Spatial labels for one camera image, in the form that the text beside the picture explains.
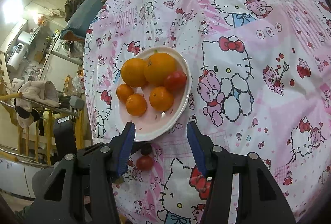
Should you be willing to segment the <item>red cherry tomato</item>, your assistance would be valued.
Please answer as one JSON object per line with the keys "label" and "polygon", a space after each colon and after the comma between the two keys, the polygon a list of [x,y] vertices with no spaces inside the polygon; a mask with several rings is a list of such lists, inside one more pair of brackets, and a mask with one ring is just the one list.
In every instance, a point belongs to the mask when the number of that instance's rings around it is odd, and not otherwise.
{"label": "red cherry tomato", "polygon": [[141,156],[136,161],[136,167],[140,171],[149,171],[153,168],[154,161],[151,156]]}
{"label": "red cherry tomato", "polygon": [[175,92],[185,87],[187,76],[183,71],[174,71],[164,80],[164,86],[168,91]]}

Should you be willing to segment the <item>small mandarin orange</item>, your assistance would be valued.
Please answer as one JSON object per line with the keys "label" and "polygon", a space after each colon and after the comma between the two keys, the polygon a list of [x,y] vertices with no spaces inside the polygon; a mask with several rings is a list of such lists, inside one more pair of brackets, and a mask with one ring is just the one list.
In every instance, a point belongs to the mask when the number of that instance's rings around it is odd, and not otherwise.
{"label": "small mandarin orange", "polygon": [[116,95],[123,104],[125,104],[129,96],[133,94],[133,89],[127,84],[120,84],[116,89]]}

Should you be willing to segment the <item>yellow clothes rack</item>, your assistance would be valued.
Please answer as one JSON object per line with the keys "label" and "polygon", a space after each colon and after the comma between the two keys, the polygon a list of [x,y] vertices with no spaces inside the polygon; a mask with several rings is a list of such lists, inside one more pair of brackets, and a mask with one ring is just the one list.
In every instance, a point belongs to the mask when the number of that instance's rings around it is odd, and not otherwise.
{"label": "yellow clothes rack", "polygon": [[42,159],[51,164],[54,153],[62,154],[66,149],[81,149],[84,146],[84,106],[85,102],[78,96],[59,98],[60,106],[49,107],[27,99],[38,112],[39,120],[34,121],[28,128],[23,129],[17,121],[14,99],[22,98],[21,93],[2,93],[1,105],[10,108],[10,114],[18,126],[18,153],[27,158],[31,150],[35,163]]}

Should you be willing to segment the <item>pink strawberry plate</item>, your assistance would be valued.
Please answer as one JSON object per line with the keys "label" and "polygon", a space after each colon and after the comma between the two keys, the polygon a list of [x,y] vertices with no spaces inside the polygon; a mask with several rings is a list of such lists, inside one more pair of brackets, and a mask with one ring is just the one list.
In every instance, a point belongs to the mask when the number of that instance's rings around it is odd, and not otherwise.
{"label": "pink strawberry plate", "polygon": [[127,122],[134,123],[136,128],[136,142],[151,141],[169,131],[186,109],[192,87],[189,65],[182,54],[174,48],[166,46],[152,47],[137,55],[137,58],[146,60],[149,56],[157,52],[165,52],[171,55],[176,61],[177,69],[182,70],[186,74],[187,82],[185,87],[175,94],[174,104],[168,111],[158,112],[148,104],[146,112],[141,117],[130,115],[125,105],[116,96],[116,93],[112,93],[111,108],[114,124],[118,131],[122,131]]}

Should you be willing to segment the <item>beige garment on rack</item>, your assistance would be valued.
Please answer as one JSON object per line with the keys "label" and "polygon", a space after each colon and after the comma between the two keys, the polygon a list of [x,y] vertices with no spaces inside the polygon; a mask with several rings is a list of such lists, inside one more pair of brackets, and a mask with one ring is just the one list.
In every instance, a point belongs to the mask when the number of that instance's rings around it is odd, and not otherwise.
{"label": "beige garment on rack", "polygon": [[28,81],[20,87],[18,93],[22,94],[22,98],[14,99],[14,107],[18,124],[23,129],[39,120],[38,112],[27,99],[49,107],[60,106],[57,90],[51,81]]}

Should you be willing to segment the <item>large orange left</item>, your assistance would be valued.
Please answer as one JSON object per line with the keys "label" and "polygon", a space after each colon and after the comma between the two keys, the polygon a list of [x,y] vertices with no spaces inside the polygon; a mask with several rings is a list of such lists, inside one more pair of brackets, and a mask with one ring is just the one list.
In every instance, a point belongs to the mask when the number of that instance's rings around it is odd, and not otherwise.
{"label": "large orange left", "polygon": [[144,75],[146,61],[140,58],[127,60],[121,67],[121,77],[123,81],[131,87],[143,87],[148,82]]}

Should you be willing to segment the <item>large orange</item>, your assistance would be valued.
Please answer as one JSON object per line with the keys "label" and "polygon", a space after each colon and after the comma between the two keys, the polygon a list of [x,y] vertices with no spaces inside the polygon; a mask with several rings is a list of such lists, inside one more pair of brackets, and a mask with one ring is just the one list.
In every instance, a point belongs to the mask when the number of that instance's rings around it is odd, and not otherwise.
{"label": "large orange", "polygon": [[121,77],[123,81],[131,87],[143,87],[148,82],[144,75],[146,61],[140,58],[127,60],[121,67]]}
{"label": "large orange", "polygon": [[158,87],[162,86],[166,77],[176,70],[176,60],[171,55],[157,52],[146,60],[144,75],[149,84]]}

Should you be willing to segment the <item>large orange right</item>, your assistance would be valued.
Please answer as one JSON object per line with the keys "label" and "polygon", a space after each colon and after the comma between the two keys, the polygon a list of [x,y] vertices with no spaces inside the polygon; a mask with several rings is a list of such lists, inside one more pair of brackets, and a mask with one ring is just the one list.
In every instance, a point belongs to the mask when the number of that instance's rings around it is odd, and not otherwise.
{"label": "large orange right", "polygon": [[166,77],[176,70],[176,60],[171,55],[157,52],[146,60],[144,75],[149,84],[158,87],[162,86]]}

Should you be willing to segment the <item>white kitchen appliance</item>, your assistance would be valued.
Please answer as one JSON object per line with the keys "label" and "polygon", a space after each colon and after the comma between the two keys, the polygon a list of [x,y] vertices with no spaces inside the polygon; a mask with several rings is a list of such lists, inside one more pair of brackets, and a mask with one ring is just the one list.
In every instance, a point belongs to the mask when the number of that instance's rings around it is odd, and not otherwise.
{"label": "white kitchen appliance", "polygon": [[18,45],[16,45],[16,48],[13,51],[13,53],[7,63],[7,70],[10,73],[14,73],[14,72],[18,71],[18,69],[24,59],[27,49],[28,49],[28,47],[25,44],[19,43]]}

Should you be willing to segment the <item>blue mattress edge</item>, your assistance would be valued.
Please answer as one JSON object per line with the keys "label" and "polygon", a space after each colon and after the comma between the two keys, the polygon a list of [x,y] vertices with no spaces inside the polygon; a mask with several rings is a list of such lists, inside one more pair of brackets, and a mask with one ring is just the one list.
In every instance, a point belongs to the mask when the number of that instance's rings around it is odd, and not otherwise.
{"label": "blue mattress edge", "polygon": [[102,6],[102,0],[84,0],[60,32],[61,39],[84,43],[89,26]]}

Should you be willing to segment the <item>Hello Kitty pink bedsheet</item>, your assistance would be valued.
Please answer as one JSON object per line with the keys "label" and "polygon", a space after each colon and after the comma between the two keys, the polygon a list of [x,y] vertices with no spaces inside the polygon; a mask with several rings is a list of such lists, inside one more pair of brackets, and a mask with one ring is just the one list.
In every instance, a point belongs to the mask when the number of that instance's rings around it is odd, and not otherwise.
{"label": "Hello Kitty pink bedsheet", "polygon": [[175,125],[152,141],[140,171],[135,153],[118,211],[133,223],[198,223],[210,181],[186,136],[194,121],[215,144],[256,152],[298,223],[330,197],[330,8],[325,0],[107,0],[85,38],[92,137],[120,131],[112,114],[123,63],[166,46],[186,59],[192,87]]}

